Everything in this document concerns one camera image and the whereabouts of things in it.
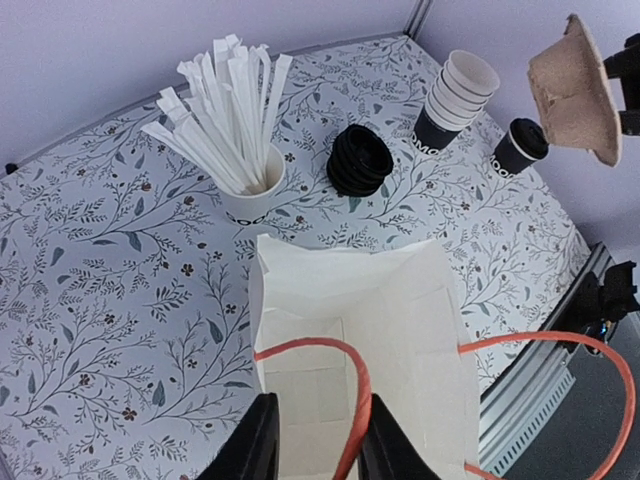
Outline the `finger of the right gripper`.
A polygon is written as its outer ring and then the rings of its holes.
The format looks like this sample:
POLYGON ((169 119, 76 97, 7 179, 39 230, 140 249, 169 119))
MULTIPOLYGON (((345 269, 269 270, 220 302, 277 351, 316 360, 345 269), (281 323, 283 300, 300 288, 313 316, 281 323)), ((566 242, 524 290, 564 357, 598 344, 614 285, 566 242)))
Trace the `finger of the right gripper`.
POLYGON ((619 110, 618 111, 621 131, 625 136, 640 135, 640 110, 619 110))
POLYGON ((603 61, 610 79, 638 75, 640 69, 640 33, 627 38, 624 48, 603 61))

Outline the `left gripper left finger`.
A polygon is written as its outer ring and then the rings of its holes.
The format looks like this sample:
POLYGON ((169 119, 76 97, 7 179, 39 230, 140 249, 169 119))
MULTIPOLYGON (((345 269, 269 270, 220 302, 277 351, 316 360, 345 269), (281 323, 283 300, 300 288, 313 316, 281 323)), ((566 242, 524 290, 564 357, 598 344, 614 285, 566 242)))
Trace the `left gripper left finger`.
POLYGON ((277 395, 259 394, 212 462, 196 479, 277 479, 279 447, 280 415, 277 395))

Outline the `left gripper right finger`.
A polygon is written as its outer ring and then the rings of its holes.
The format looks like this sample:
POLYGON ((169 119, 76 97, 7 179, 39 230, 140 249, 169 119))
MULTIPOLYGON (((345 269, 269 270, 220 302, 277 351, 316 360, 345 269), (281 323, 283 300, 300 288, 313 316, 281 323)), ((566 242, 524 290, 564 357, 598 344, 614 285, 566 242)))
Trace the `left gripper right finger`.
POLYGON ((360 450, 364 480, 440 480, 422 460, 383 400, 372 395, 368 430, 360 450))

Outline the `brown cardboard cup carrier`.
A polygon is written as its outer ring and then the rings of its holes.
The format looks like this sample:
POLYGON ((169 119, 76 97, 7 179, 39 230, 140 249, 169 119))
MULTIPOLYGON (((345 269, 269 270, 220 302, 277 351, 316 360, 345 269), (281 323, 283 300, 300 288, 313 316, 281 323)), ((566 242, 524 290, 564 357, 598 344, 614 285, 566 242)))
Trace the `brown cardboard cup carrier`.
POLYGON ((561 39, 532 57, 527 72, 548 143, 587 150, 604 165, 622 154, 622 128, 601 53, 571 14, 561 39))

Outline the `black plastic cup lid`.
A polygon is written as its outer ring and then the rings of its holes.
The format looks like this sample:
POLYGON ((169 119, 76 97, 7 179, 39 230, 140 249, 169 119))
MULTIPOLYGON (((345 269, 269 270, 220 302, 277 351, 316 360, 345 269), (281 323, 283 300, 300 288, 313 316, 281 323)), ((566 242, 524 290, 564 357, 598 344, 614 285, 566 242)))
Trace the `black plastic cup lid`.
POLYGON ((509 136, 515 148, 531 161, 544 159, 549 152, 542 128, 528 118, 516 118, 509 126, 509 136))

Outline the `white paper bag orange handles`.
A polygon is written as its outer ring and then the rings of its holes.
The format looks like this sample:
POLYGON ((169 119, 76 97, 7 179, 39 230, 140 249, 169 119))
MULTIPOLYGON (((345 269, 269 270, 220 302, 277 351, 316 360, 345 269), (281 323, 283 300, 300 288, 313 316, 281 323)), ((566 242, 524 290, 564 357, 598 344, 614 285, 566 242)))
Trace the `white paper bag orange handles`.
POLYGON ((353 479, 372 400, 442 479, 485 479, 480 391, 453 271, 434 240, 368 253, 257 239, 249 280, 260 388, 280 403, 279 475, 353 479))

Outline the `stack of paper cups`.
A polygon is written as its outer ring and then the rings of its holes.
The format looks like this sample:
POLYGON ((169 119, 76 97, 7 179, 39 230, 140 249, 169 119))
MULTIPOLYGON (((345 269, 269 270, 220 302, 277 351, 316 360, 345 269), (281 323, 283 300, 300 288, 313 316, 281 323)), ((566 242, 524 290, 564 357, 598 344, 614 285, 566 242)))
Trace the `stack of paper cups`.
POLYGON ((481 57, 454 50, 436 75, 413 127, 411 143, 437 156, 469 127, 500 86, 493 67, 481 57))

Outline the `black paper coffee cup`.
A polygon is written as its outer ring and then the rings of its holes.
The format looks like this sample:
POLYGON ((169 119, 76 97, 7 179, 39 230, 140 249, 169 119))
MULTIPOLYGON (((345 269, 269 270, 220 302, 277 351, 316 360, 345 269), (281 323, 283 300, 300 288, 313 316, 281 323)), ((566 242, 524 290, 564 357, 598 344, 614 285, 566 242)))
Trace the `black paper coffee cup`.
POLYGON ((509 135, 505 135, 494 152, 489 157, 489 165, 495 173, 510 179, 530 167, 536 161, 535 157, 527 155, 509 135))

